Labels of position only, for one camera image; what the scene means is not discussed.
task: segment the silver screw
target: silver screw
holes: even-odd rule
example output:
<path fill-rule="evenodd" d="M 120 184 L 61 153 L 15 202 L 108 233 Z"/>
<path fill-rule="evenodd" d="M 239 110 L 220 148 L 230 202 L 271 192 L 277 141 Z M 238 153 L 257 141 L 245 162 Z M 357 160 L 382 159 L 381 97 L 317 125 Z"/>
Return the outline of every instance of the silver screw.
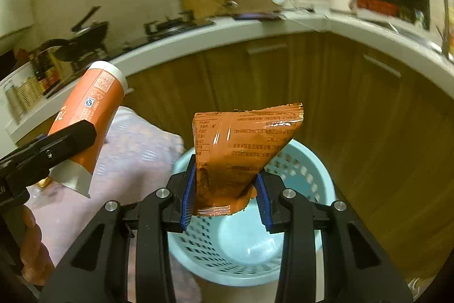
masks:
<path fill-rule="evenodd" d="M 336 203 L 334 203 L 334 208 L 337 209 L 338 211 L 345 211 L 347 209 L 347 205 L 339 200 Z"/>
<path fill-rule="evenodd" d="M 285 198 L 294 198 L 297 196 L 297 192 L 293 189 L 285 189 L 282 191 L 282 195 L 285 196 Z"/>
<path fill-rule="evenodd" d="M 158 198 L 167 198 L 169 195 L 170 195 L 169 189 L 165 189 L 164 187 L 156 191 L 156 196 Z"/>
<path fill-rule="evenodd" d="M 106 203 L 104 208 L 107 209 L 109 212 L 115 211 L 118 208 L 118 203 L 115 202 L 114 200 L 110 200 Z"/>

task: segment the cabinet door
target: cabinet door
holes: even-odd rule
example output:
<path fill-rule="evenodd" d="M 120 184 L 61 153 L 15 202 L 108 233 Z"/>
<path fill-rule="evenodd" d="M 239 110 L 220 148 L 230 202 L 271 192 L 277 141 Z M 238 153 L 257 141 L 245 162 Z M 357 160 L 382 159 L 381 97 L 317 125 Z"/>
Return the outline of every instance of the cabinet door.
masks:
<path fill-rule="evenodd" d="M 163 130 L 180 135 L 185 148 L 194 145 L 192 118 L 216 111 L 205 61 L 200 55 L 180 57 L 127 78 L 134 92 L 123 104 Z"/>
<path fill-rule="evenodd" d="M 289 101 L 289 37 L 247 41 L 203 52 L 220 111 Z"/>

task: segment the light blue trash bin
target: light blue trash bin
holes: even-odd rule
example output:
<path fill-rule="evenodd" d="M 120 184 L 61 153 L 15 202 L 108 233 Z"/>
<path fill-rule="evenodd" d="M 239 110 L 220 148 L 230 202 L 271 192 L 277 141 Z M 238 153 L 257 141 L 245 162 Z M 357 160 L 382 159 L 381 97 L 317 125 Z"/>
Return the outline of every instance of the light blue trash bin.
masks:
<path fill-rule="evenodd" d="M 194 148 L 176 162 L 173 173 L 184 172 Z M 291 140 L 265 170 L 281 176 L 286 187 L 311 201 L 335 201 L 325 166 L 301 143 Z M 183 234 L 169 233 L 171 254 L 189 271 L 208 281 L 229 286 L 254 286 L 279 278 L 284 234 L 269 234 L 260 220 L 257 202 L 232 216 L 192 216 Z M 316 250 L 321 235 L 315 231 Z"/>

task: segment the orange snack wrapper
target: orange snack wrapper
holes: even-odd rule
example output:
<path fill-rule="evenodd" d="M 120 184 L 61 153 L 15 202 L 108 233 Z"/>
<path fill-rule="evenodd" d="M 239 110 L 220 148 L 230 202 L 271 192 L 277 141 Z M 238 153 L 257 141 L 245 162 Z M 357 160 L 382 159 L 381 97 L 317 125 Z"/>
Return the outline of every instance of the orange snack wrapper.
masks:
<path fill-rule="evenodd" d="M 303 122 L 301 103 L 256 111 L 196 113 L 197 195 L 194 215 L 230 215 L 257 192 L 255 176 L 293 138 Z"/>

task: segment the kitchen counter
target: kitchen counter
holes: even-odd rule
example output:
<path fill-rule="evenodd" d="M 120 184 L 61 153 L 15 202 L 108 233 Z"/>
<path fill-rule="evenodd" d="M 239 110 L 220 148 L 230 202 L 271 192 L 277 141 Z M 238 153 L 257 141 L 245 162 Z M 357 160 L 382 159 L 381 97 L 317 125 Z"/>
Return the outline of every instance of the kitchen counter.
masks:
<path fill-rule="evenodd" d="M 240 41 L 311 31 L 333 32 L 389 54 L 430 79 L 454 99 L 454 65 L 415 41 L 355 16 L 331 12 L 288 11 L 284 12 L 284 17 L 285 19 L 281 21 L 264 22 L 235 21 L 228 17 L 216 18 L 215 25 L 155 41 L 127 52 L 110 62 L 126 76 L 130 76 L 184 55 Z M 411 24 L 395 18 L 380 16 L 372 12 L 361 12 L 359 17 L 375 21 L 390 21 L 441 44 L 440 40 L 435 40 L 436 38 L 432 34 L 417 30 Z M 76 83 L 77 81 L 74 81 L 50 99 L 41 100 L 19 125 L 12 121 L 6 127 L 6 131 L 13 142 L 17 142 L 33 128 L 58 112 Z"/>

